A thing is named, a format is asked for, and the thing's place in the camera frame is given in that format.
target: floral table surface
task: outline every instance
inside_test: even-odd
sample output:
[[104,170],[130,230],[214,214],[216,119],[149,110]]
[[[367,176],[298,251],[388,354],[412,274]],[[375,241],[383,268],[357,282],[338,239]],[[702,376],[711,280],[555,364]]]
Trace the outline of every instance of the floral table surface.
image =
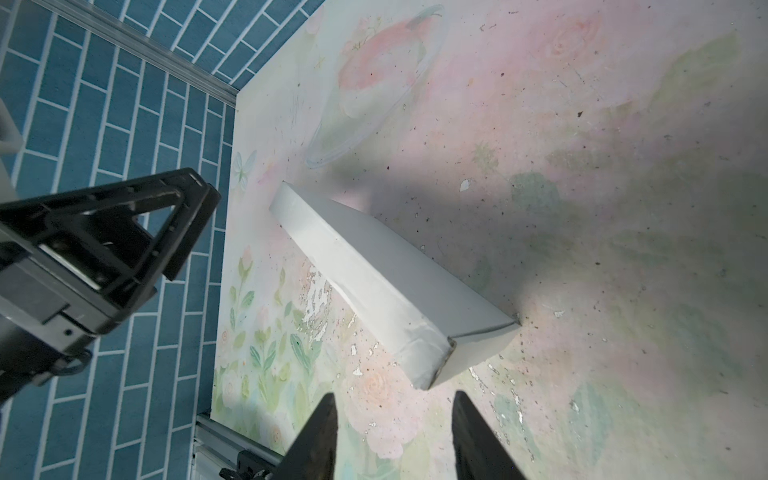
[[[285,452],[333,391],[337,478],[451,478],[464,389],[529,478],[764,478],[764,14],[328,0],[238,95],[213,418]],[[270,216],[283,180],[519,336],[413,389]]]

